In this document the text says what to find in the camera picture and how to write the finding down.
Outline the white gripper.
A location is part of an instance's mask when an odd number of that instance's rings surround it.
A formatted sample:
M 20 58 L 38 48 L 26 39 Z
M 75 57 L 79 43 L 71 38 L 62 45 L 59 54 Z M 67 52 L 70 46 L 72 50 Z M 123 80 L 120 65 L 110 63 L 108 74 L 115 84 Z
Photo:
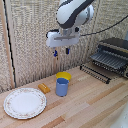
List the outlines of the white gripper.
M 71 35 L 62 35 L 58 30 L 49 31 L 47 33 L 46 45 L 50 48 L 60 46 L 70 46 L 79 42 L 79 33 L 75 32 Z M 70 48 L 66 48 L 66 55 L 69 55 Z M 54 57 L 58 56 L 57 50 L 54 50 Z

